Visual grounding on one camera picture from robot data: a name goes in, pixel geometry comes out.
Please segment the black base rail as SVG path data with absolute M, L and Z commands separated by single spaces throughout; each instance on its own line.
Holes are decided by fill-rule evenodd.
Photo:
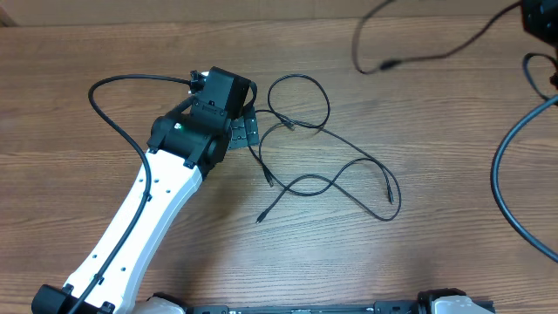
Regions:
M 165 293 L 153 294 L 136 313 L 184 314 L 495 314 L 492 301 L 475 301 L 456 288 L 420 291 L 414 300 L 375 301 L 371 304 L 229 307 L 188 306 Z

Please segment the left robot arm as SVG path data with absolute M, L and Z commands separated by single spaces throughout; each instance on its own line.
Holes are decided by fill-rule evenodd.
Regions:
M 189 97 L 153 123 L 141 168 L 91 254 L 56 288 L 42 285 L 34 313 L 130 313 L 174 218 L 230 148 L 256 142 L 256 84 L 212 67 L 185 80 Z

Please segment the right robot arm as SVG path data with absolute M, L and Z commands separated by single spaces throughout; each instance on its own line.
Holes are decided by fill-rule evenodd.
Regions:
M 522 0 L 521 17 L 526 33 L 557 48 L 557 0 Z

